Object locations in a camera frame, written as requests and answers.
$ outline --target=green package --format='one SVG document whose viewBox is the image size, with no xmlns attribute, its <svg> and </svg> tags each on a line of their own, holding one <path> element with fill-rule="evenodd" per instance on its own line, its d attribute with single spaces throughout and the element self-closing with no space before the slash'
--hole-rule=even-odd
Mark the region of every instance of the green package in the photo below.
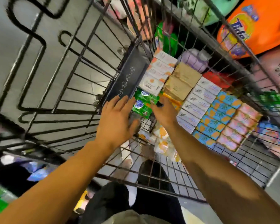
<svg viewBox="0 0 280 224">
<path fill-rule="evenodd" d="M 153 110 L 147 107 L 142 100 L 136 100 L 136 103 L 133 106 L 132 110 L 146 119 L 148 119 L 150 114 L 153 112 Z"/>
<path fill-rule="evenodd" d="M 154 96 L 144 90 L 141 90 L 141 89 L 138 89 L 136 92 L 135 92 L 135 96 L 136 100 L 141 100 L 145 103 L 149 103 L 150 104 L 150 101 L 153 101 L 154 104 L 157 103 L 157 101 L 160 99 L 159 96 Z"/>
</svg>

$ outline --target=leg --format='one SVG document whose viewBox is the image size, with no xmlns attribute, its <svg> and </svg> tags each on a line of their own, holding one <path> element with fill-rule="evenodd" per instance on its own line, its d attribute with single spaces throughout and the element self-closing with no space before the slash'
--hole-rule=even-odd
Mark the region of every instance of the leg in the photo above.
<svg viewBox="0 0 280 224">
<path fill-rule="evenodd" d="M 159 163 L 153 162 L 152 160 L 146 160 L 142 163 L 139 173 L 150 175 L 150 172 L 151 176 L 157 178 L 159 178 L 161 173 L 160 178 L 168 180 L 164 169 Z M 138 184 L 148 186 L 149 177 L 139 175 L 137 181 Z M 174 192 L 171 183 L 153 178 L 150 178 L 149 186 L 156 189 L 159 189 L 160 187 L 161 190 Z M 136 201 L 132 206 L 132 209 L 138 214 L 152 215 L 170 222 L 171 224 L 185 224 L 179 201 L 173 196 L 138 188 Z"/>
<path fill-rule="evenodd" d="M 112 215 L 129 209 L 127 187 L 118 182 L 109 182 L 86 205 L 82 224 L 101 224 Z"/>
</svg>

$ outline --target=metal wire basket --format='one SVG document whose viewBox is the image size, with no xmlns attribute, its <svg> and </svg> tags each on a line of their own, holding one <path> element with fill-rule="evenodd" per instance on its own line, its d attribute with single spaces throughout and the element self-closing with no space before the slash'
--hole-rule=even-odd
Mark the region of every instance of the metal wire basket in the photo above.
<svg viewBox="0 0 280 224">
<path fill-rule="evenodd" d="M 2 75 L 7 76 L 5 82 L 0 79 L 0 125 L 10 132 L 4 134 L 0 131 L 0 153 L 59 165 L 82 149 L 87 141 L 95 138 L 104 101 L 116 94 L 131 96 L 134 93 L 145 67 L 158 48 L 154 31 L 158 22 L 165 20 L 176 25 L 180 53 L 189 48 L 207 50 L 212 55 L 208 70 L 217 72 L 219 76 L 221 72 L 228 72 L 236 79 L 236 84 L 247 91 L 241 99 L 280 127 L 278 107 L 266 107 L 257 99 L 262 88 L 258 87 L 248 70 L 251 62 L 259 65 L 279 93 L 280 87 L 211 0 L 204 0 L 208 9 L 202 20 L 195 16 L 198 0 L 192 13 L 177 8 L 177 0 L 140 0 L 142 6 L 147 5 L 148 12 L 136 0 L 131 1 L 135 9 L 131 9 L 127 0 L 120 0 L 120 3 L 133 32 L 128 29 L 127 20 L 118 17 L 112 0 L 105 4 L 100 0 L 8 0 L 8 3 L 0 0 L 0 14 L 8 16 L 9 26 L 15 33 L 26 36 L 20 39 L 22 45 L 13 56 L 15 61 L 11 62 L 9 58 L 0 62 Z M 25 16 L 19 14 L 24 7 L 29 9 Z M 210 9 L 219 21 L 204 26 Z M 237 38 L 237 44 L 250 54 L 250 63 L 240 64 L 221 48 L 214 36 L 222 24 Z M 164 33 L 169 40 L 172 39 L 170 34 Z M 8 46 L 8 39 L 0 34 L 0 42 L 0 54 L 8 55 L 8 51 L 5 54 L 2 51 L 2 42 Z M 127 89 L 121 91 L 120 86 L 124 82 Z M 155 124 L 153 117 L 142 119 L 141 128 L 151 132 Z M 238 169 L 265 188 L 280 171 L 280 151 L 265 147 L 259 138 L 259 134 L 250 136 L 237 152 L 219 144 L 214 150 L 236 162 Z M 152 171 L 140 173 L 149 181 L 157 180 L 159 188 L 151 187 L 149 181 L 147 185 L 138 184 L 139 167 L 142 158 L 147 156 L 141 152 L 141 145 L 146 144 L 137 136 L 133 137 L 130 140 L 132 167 L 122 166 L 121 151 L 117 149 L 97 173 L 96 180 L 101 184 L 106 183 L 103 180 L 117 180 L 163 194 L 206 202 L 184 166 L 160 154 L 154 155 L 153 163 L 163 167 L 166 177 L 161 176 L 161 171 L 158 176 Z M 115 177 L 114 172 L 118 169 L 127 172 L 124 179 Z M 162 189 L 162 182 L 171 183 L 174 190 Z"/>
</svg>

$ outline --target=tide detergent bottle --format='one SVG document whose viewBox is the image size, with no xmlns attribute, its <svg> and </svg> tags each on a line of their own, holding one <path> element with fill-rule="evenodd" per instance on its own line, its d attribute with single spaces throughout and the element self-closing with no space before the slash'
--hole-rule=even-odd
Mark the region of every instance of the tide detergent bottle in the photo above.
<svg viewBox="0 0 280 224">
<path fill-rule="evenodd" d="M 254 54 L 280 45 L 280 0 L 244 0 L 227 21 Z M 217 41 L 234 59 L 249 56 L 224 25 Z"/>
</svg>

